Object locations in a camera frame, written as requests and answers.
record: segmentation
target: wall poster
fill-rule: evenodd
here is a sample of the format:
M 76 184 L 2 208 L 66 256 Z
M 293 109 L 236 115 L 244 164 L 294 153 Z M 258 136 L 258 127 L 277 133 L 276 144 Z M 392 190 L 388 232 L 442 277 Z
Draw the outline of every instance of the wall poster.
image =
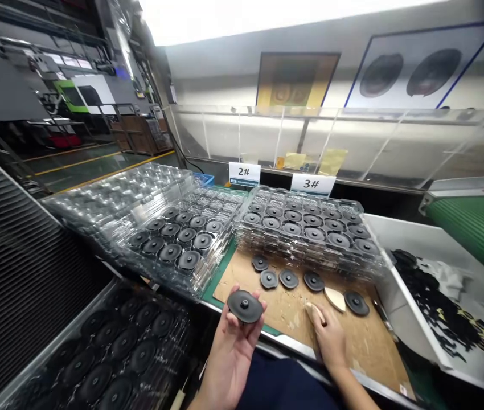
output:
M 322 106 L 340 56 L 262 53 L 256 105 Z
M 345 107 L 439 108 L 484 47 L 484 23 L 373 36 Z

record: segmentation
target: dark blue sleeve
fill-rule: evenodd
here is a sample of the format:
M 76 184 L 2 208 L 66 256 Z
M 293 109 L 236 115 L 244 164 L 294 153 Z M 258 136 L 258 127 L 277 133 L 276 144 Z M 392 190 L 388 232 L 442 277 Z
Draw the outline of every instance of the dark blue sleeve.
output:
M 254 352 L 237 410 L 338 410 L 333 397 L 293 360 L 268 359 Z

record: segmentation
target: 3# label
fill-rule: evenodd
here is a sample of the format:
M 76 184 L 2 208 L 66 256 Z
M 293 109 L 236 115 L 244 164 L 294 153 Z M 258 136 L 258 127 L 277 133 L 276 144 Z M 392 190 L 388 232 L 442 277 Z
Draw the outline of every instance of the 3# label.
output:
M 293 174 L 291 190 L 329 196 L 336 179 L 326 175 Z
M 229 181 L 231 184 L 255 186 L 261 178 L 261 165 L 229 162 Z

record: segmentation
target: cable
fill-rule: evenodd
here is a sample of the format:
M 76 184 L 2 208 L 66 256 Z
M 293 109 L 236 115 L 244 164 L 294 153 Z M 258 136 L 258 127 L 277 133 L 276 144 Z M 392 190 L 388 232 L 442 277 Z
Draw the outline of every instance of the cable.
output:
M 181 155 L 183 155 L 183 157 L 185 158 L 185 161 L 187 161 L 189 164 L 193 165 L 196 169 L 198 169 L 201 174 L 205 174 L 205 172 L 202 170 L 202 168 L 200 168 L 198 165 L 193 164 L 191 161 L 189 161 L 189 159 L 185 156 L 183 151 L 181 151 L 181 148 L 179 147 L 178 142 L 175 140 L 175 137 L 172 134 L 172 130 L 170 129 L 170 124 L 168 124 L 168 120 L 165 121 L 165 123 L 166 123 L 166 127 L 168 128 L 168 134 L 170 134 L 170 136 L 171 136 L 171 140 L 174 141 L 176 149 L 181 153 Z

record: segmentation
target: blue container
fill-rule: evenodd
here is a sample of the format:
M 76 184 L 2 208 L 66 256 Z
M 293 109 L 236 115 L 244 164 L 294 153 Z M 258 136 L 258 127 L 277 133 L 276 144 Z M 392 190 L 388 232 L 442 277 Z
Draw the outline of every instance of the blue container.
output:
M 202 186 L 213 186 L 214 185 L 214 176 L 208 174 L 201 174 L 201 173 L 194 173 L 195 178 L 200 182 Z

